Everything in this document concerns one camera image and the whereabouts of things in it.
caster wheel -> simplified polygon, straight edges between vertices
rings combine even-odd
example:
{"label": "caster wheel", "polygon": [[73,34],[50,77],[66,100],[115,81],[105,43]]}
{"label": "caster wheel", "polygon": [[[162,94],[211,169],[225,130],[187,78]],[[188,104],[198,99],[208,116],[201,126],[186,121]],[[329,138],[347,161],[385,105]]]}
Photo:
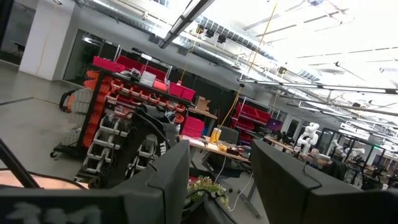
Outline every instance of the caster wheel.
{"label": "caster wheel", "polygon": [[58,155],[58,153],[55,152],[55,151],[53,151],[53,152],[50,153],[50,157],[51,157],[51,158],[55,158],[57,155]]}

white cable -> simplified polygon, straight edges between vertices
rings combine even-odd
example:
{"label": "white cable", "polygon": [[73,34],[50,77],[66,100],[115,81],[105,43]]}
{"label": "white cable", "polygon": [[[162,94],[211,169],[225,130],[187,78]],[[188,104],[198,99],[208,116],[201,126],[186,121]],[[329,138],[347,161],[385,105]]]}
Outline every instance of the white cable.
{"label": "white cable", "polygon": [[216,179],[214,180],[214,183],[217,183],[217,179],[218,179],[218,177],[220,176],[221,172],[222,172],[222,171],[223,171],[223,169],[224,169],[225,160],[226,160],[226,156],[224,156],[224,163],[223,163],[223,166],[222,166],[222,168],[221,168],[220,172],[218,173],[218,175],[217,175]]}
{"label": "white cable", "polygon": [[236,197],[235,203],[234,203],[234,207],[230,210],[230,212],[232,212],[235,209],[236,206],[236,202],[238,202],[239,196],[241,196],[241,194],[244,192],[244,190],[246,189],[246,187],[248,187],[248,185],[250,184],[251,178],[253,177],[253,172],[250,175],[250,179],[249,182],[246,184],[246,186],[244,186],[244,188],[241,190],[241,193],[238,194],[238,196]]}

storage rack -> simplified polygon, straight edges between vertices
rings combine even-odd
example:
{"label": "storage rack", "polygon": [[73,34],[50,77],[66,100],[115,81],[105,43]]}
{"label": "storage rack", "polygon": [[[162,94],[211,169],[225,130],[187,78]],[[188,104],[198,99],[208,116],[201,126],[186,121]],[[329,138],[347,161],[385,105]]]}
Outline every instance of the storage rack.
{"label": "storage rack", "polygon": [[[182,104],[185,107],[195,107],[195,105],[191,101],[181,99],[181,98],[179,98],[177,96],[173,96],[173,95],[171,95],[171,94],[169,94],[167,92],[163,92],[163,91],[157,90],[155,88],[146,86],[146,85],[144,85],[142,83],[131,81],[127,77],[125,77],[123,75],[120,75],[118,73],[110,72],[109,70],[105,70],[105,69],[97,67],[95,65],[90,65],[89,67],[91,69],[93,69],[93,70],[99,71],[99,76],[98,76],[96,85],[94,87],[94,91],[93,91],[93,95],[91,97],[90,105],[88,107],[86,118],[84,120],[83,126],[81,127],[81,132],[80,132],[78,141],[76,143],[76,146],[63,146],[63,145],[59,144],[57,147],[55,147],[53,149],[53,152],[50,154],[52,157],[55,156],[56,152],[62,152],[62,153],[65,153],[65,154],[68,154],[68,155],[71,155],[73,157],[77,157],[77,158],[80,158],[80,159],[82,159],[82,158],[84,158],[86,156],[86,152],[87,152],[88,146],[87,146],[87,144],[84,144],[83,141],[84,141],[84,138],[85,138],[85,133],[87,131],[87,127],[90,124],[90,119],[92,118],[92,115],[93,115],[94,111],[95,110],[98,111],[98,104],[96,104],[96,102],[97,102],[98,98],[104,97],[104,95],[102,93],[100,93],[100,88],[104,87],[104,85],[109,85],[109,87],[111,87],[111,81],[112,80],[118,79],[118,80],[122,80],[124,83],[127,83],[129,85],[139,86],[140,88],[143,88],[143,89],[145,89],[145,90],[147,90],[147,91],[149,91],[151,93],[155,93],[156,95],[162,96],[164,98],[167,98],[169,100],[172,100],[174,102]],[[150,101],[148,101],[148,98],[140,98],[140,96],[137,96],[136,98],[140,99],[141,101],[146,101],[146,102],[150,103]],[[101,113],[100,114],[104,113],[105,108],[114,107],[115,103],[117,103],[118,105],[123,105],[123,103],[120,103],[120,102],[111,102],[108,99],[104,99],[104,100],[106,100],[106,103],[101,108],[101,110],[100,110]]]}
{"label": "storage rack", "polygon": [[[243,131],[245,133],[243,136],[246,137],[246,139],[248,139],[248,138],[251,139],[256,134],[253,131],[253,129],[254,129],[254,125],[253,124],[258,124],[260,126],[265,127],[267,125],[267,121],[270,118],[272,118],[272,115],[274,113],[277,113],[277,117],[279,116],[279,113],[280,113],[279,110],[275,110],[274,108],[271,108],[270,106],[263,105],[260,102],[252,100],[252,99],[250,99],[248,97],[245,97],[245,96],[244,97],[240,97],[240,98],[243,99],[243,102],[242,103],[238,102],[236,104],[236,106],[235,106],[236,113],[235,113],[234,116],[231,116],[231,120],[232,120],[231,127],[232,128],[238,128],[241,131]],[[271,113],[264,112],[263,110],[252,108],[252,107],[246,105],[247,101],[249,101],[251,103],[254,103],[255,105],[261,106],[263,108],[266,108]],[[243,108],[248,108],[250,110],[253,109],[253,110],[255,110],[254,114],[257,114],[257,113],[260,113],[260,114],[251,116],[250,114],[242,113],[243,112]],[[240,140],[240,141],[241,141],[241,144],[245,144],[245,145],[249,145],[250,144],[250,141],[245,141],[245,140]]]}

concrete floor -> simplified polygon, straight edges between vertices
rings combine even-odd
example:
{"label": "concrete floor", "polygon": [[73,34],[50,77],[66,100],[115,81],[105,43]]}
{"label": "concrete floor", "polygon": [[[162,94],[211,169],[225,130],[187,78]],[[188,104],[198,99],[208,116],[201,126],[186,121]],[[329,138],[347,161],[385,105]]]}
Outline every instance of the concrete floor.
{"label": "concrete floor", "polygon": [[[74,126],[67,122],[67,114],[59,110],[58,102],[63,93],[76,88],[67,82],[50,82],[18,72],[18,67],[0,62],[0,138],[27,170],[71,180],[79,170],[81,161],[64,155],[56,159],[49,156],[61,141],[62,133]],[[32,99],[2,104],[26,98]],[[193,158],[199,168],[201,157],[202,154],[196,153]],[[237,190],[243,189],[249,178],[247,174],[242,174],[238,179],[226,180],[234,189],[229,195],[231,207],[237,197]],[[244,194],[248,194],[250,187],[251,184]],[[258,192],[254,194],[253,205],[262,215],[260,220],[239,199],[232,212],[236,221],[250,224],[269,223]]]}

glass wall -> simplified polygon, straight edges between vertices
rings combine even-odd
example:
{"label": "glass wall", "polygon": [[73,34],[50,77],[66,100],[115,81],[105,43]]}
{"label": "glass wall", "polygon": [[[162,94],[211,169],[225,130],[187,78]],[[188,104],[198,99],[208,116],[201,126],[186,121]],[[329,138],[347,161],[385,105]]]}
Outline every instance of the glass wall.
{"label": "glass wall", "polygon": [[87,66],[93,63],[94,56],[100,54],[103,45],[102,38],[79,30],[63,79],[83,85]]}
{"label": "glass wall", "polygon": [[34,16],[34,9],[14,2],[0,49],[1,60],[21,64]]}

